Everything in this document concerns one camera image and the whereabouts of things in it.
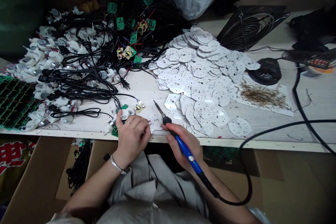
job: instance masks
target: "silver bracelet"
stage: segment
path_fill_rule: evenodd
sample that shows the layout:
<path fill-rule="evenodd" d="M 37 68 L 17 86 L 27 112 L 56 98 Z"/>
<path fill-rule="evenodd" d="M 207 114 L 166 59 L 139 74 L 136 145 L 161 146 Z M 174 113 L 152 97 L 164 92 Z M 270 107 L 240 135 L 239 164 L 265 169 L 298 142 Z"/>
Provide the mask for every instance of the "silver bracelet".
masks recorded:
<path fill-rule="evenodd" d="M 126 173 L 128 173 L 128 172 L 130 172 L 130 171 L 132 170 L 132 168 L 131 168 L 130 166 L 129 166 L 126 170 L 121 169 L 121 168 L 115 163 L 115 161 L 114 161 L 114 159 L 113 159 L 113 155 L 111 155 L 111 163 L 113 164 L 113 166 L 114 166 L 115 168 L 117 168 L 118 171 L 120 171 L 120 173 L 121 173 L 122 175 L 126 175 Z"/>

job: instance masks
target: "white table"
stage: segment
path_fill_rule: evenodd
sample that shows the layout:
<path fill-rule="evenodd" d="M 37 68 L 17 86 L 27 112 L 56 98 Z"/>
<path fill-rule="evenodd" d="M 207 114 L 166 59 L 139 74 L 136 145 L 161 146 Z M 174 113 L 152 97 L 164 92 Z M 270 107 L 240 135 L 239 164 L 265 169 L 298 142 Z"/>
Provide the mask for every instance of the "white table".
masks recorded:
<path fill-rule="evenodd" d="M 330 0 L 307 0 L 306 2 L 305 0 L 242 0 L 240 4 L 287 5 L 288 10 L 291 12 L 291 16 L 276 27 L 252 49 L 268 45 L 275 48 L 290 49 L 291 45 L 296 42 L 296 39 L 293 38 L 293 35 L 290 33 L 287 22 L 295 16 L 310 13 L 312 10 L 329 6 L 333 4 L 333 2 Z M 217 36 L 228 19 L 229 16 L 225 17 L 225 19 L 221 19 L 214 17 L 210 11 L 207 11 L 201 18 L 196 20 L 196 22 L 202 29 L 209 31 L 213 34 L 213 36 Z M 259 60 L 265 57 L 279 58 L 282 52 L 262 50 L 248 54 L 251 58 Z M 296 106 L 291 96 L 291 89 L 296 78 L 295 64 L 284 60 L 279 60 L 279 64 L 282 72 L 282 79 L 279 81 L 279 84 L 287 86 L 292 106 L 295 110 Z M 302 105 L 304 106 L 308 102 L 306 89 L 308 89 L 308 93 L 313 100 L 313 103 L 310 106 L 304 108 L 304 111 L 310 120 L 336 118 L 336 83 L 334 79 L 335 74 L 319 76 L 316 78 L 301 77 L 297 92 Z M 131 72 L 127 77 L 127 82 L 130 84 L 130 90 L 122 90 L 121 86 L 119 86 L 118 89 L 121 93 L 134 95 L 144 102 L 146 109 L 140 113 L 141 116 L 150 118 L 151 114 L 158 113 L 153 103 L 154 99 L 160 107 L 164 109 L 164 112 L 173 119 L 172 114 L 166 110 L 163 105 L 170 92 L 160 91 L 156 85 L 154 77 L 143 71 Z M 131 97 L 119 96 L 118 98 L 121 105 L 128 104 L 131 107 L 134 107 L 137 103 L 136 100 Z M 85 103 L 87 104 L 83 104 L 79 107 L 80 110 L 91 107 L 99 107 L 102 112 L 110 113 L 110 107 L 115 108 L 113 101 L 106 105 L 92 103 L 90 101 L 85 101 Z M 230 104 L 225 107 L 225 110 L 228 112 L 231 119 L 234 119 L 237 116 L 246 119 L 251 124 L 253 130 L 252 134 L 283 124 L 303 120 L 298 111 L 294 113 L 293 117 L 288 117 L 247 105 L 238 104 L 233 100 L 231 100 Z M 60 130 L 56 126 L 53 126 L 52 129 L 36 129 L 30 132 L 7 131 L 3 129 L 0 130 L 0 133 L 117 140 L 116 137 L 110 134 L 103 136 L 103 132 L 105 130 L 103 125 L 108 121 L 108 116 L 104 114 L 100 115 L 98 118 L 79 116 L 75 118 L 71 125 L 56 123 Z M 330 147 L 336 151 L 336 125 L 332 123 L 323 123 L 313 124 L 313 127 L 322 139 L 329 143 Z M 237 139 L 229 131 L 227 125 L 223 128 L 214 128 L 215 130 L 211 138 L 199 138 L 202 145 L 238 147 L 243 141 L 241 139 Z M 151 142 L 166 142 L 166 138 L 163 136 L 165 132 L 155 131 L 154 134 L 155 135 L 153 135 L 150 140 Z M 320 143 L 316 142 L 306 125 L 292 126 L 283 130 L 268 133 L 250 141 L 247 145 L 245 145 L 245 147 L 257 149 L 327 152 Z"/>

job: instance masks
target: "gray shirt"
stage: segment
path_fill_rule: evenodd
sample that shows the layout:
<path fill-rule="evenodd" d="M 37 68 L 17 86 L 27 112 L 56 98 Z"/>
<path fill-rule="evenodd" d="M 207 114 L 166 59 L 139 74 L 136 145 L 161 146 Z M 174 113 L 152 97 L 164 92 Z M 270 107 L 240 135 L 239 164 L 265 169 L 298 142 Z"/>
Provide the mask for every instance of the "gray shirt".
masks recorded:
<path fill-rule="evenodd" d="M 97 224 L 210 223 L 207 204 L 188 172 L 175 174 L 161 156 L 144 152 L 131 168 L 114 183 L 107 198 L 110 208 Z M 48 223 L 84 224 L 69 214 L 55 214 Z"/>

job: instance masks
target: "person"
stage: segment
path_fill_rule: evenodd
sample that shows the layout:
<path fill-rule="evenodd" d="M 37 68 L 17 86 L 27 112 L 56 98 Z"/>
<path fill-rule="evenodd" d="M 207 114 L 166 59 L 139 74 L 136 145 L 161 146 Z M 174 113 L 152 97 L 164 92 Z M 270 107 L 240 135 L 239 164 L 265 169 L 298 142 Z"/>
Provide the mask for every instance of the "person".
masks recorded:
<path fill-rule="evenodd" d="M 111 161 L 107 161 L 49 223 L 91 223 L 106 201 L 109 208 L 97 224 L 261 223 L 246 206 L 231 206 L 214 198 L 181 153 L 172 135 L 167 135 L 167 141 L 177 162 L 186 170 L 179 174 L 172 173 L 159 155 L 144 154 L 151 137 L 147 119 L 132 115 L 123 124 L 120 116 L 121 110 L 116 118 L 118 148 L 111 156 L 120 169 L 127 170 L 130 165 L 131 171 L 122 175 Z M 195 136 L 181 125 L 161 126 L 181 137 L 223 198 L 239 202 L 203 161 L 202 148 Z"/>

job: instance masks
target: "cardboard box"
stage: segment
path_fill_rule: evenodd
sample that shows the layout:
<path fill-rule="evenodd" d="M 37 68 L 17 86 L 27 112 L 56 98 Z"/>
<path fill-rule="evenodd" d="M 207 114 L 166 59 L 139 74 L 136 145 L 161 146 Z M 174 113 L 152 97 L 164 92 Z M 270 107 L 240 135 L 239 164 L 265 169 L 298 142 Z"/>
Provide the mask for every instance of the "cardboard box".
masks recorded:
<path fill-rule="evenodd" d="M 46 136 L 39 138 L 1 224 L 26 222 L 44 224 L 50 221 L 54 213 L 62 210 L 72 192 L 65 173 L 75 161 L 72 140 L 72 138 Z M 113 153 L 117 146 L 117 141 L 94 141 L 86 179 L 99 170 L 105 163 L 104 156 Z M 250 165 L 254 163 L 254 169 L 257 171 L 257 176 L 251 176 L 253 196 L 249 206 L 263 209 L 260 178 L 282 179 L 282 174 L 275 152 L 268 150 L 252 152 L 254 158 L 245 157 L 245 161 Z M 240 199 L 247 195 L 245 174 L 217 168 L 212 170 Z"/>
<path fill-rule="evenodd" d="M 277 151 L 243 149 L 243 160 L 250 175 L 283 181 Z M 209 160 L 206 160 L 206 163 L 210 167 L 245 174 L 239 156 L 235 157 L 231 164 L 218 164 Z"/>
<path fill-rule="evenodd" d="M 62 210 L 72 191 L 64 179 L 65 169 L 75 161 L 72 140 L 39 138 L 1 224 L 47 223 Z"/>

